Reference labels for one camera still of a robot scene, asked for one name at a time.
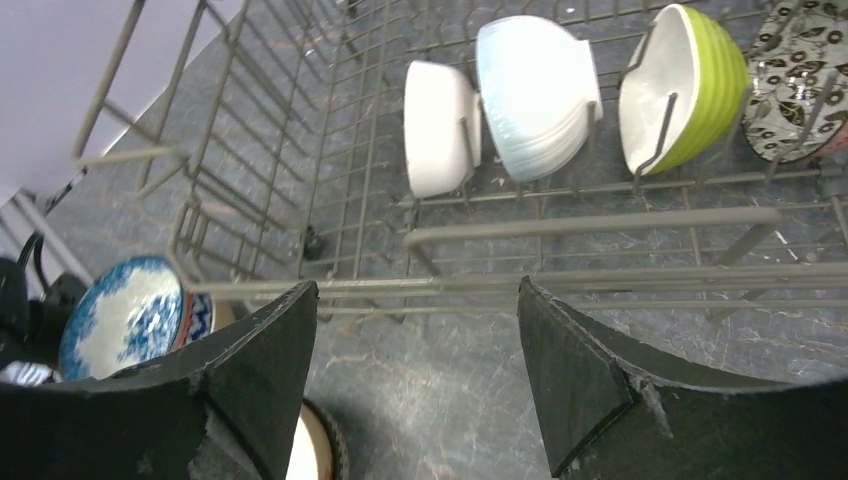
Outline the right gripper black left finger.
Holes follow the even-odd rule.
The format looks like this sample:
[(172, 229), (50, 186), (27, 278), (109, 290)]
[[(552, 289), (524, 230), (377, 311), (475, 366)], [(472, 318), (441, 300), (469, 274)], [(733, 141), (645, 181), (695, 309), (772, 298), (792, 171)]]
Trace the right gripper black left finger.
[(1, 387), (5, 479), (186, 479), (211, 419), (285, 477), (317, 330), (303, 281), (252, 315), (102, 380)]

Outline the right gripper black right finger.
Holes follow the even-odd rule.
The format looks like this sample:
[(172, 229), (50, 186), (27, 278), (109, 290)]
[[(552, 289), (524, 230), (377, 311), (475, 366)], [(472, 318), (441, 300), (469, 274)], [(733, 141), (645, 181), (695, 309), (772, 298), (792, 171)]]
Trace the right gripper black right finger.
[(843, 479), (847, 380), (710, 368), (519, 285), (522, 351), (555, 479)]

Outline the grey wire dish rack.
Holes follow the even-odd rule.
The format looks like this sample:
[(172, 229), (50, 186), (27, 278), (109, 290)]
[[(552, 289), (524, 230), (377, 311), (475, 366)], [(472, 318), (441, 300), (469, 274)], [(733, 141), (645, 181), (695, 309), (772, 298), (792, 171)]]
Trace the grey wire dish rack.
[(185, 287), (327, 315), (847, 304), (843, 1), (195, 1), (159, 100), (72, 150), (181, 178)]

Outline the green and white bowl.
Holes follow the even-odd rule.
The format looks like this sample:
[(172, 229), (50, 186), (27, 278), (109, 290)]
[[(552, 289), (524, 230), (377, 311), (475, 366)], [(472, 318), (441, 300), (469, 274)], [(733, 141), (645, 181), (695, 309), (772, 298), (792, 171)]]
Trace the green and white bowl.
[(633, 175), (678, 167), (733, 126), (749, 85), (742, 51), (698, 10), (669, 4), (632, 55), (619, 90), (618, 121)]

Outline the floral brown patterned bowl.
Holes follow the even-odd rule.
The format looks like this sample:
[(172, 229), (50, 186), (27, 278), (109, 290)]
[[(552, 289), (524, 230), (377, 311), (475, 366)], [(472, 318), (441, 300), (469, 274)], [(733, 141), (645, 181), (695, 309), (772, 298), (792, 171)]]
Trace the floral brown patterned bowl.
[(742, 128), (781, 164), (847, 150), (847, 3), (780, 1), (752, 44)]

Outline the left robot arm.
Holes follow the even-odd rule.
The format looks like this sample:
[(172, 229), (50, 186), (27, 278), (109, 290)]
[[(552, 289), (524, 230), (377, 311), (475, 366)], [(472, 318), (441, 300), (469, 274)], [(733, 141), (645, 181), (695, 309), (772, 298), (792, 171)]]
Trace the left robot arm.
[[(45, 364), (56, 367), (64, 330), (87, 285), (71, 273), (49, 282), (43, 270), (44, 235), (27, 239), (17, 259), (1, 259), (1, 367)], [(44, 295), (28, 293), (26, 268), (32, 265)]]

